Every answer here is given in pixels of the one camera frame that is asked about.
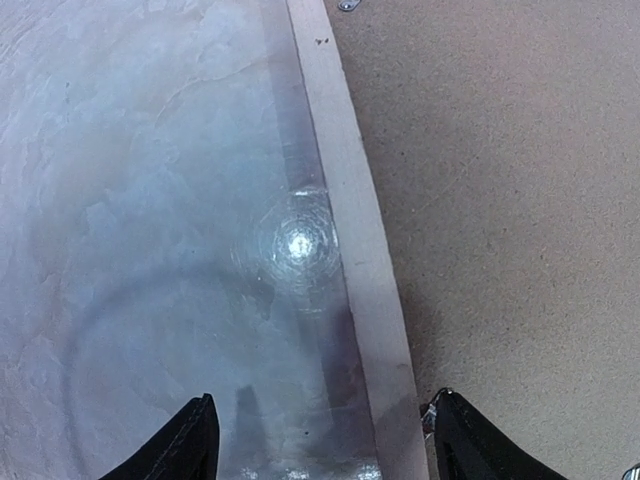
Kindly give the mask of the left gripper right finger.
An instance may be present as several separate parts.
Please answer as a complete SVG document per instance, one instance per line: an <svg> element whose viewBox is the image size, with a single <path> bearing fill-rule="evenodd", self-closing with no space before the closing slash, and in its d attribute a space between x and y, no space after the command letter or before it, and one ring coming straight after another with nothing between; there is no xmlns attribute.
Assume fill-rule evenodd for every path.
<svg viewBox="0 0 640 480"><path fill-rule="evenodd" d="M422 429L434 439L441 479L560 479L529 455L461 394L440 389L422 406Z"/></svg>

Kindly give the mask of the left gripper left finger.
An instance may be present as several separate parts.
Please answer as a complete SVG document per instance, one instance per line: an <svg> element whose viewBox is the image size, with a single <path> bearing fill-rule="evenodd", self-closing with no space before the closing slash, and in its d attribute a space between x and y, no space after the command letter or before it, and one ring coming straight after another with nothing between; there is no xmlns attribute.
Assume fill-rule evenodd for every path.
<svg viewBox="0 0 640 480"><path fill-rule="evenodd" d="M219 418L212 395L205 393L101 480L215 480L219 454Z"/></svg>

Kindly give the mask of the brown backing board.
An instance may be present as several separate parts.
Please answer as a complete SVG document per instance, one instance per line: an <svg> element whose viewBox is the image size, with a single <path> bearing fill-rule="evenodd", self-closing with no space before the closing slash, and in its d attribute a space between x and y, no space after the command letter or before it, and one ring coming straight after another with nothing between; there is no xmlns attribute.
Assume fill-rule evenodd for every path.
<svg viewBox="0 0 640 480"><path fill-rule="evenodd" d="M570 479L639 460L639 5L326 5L419 397Z"/></svg>

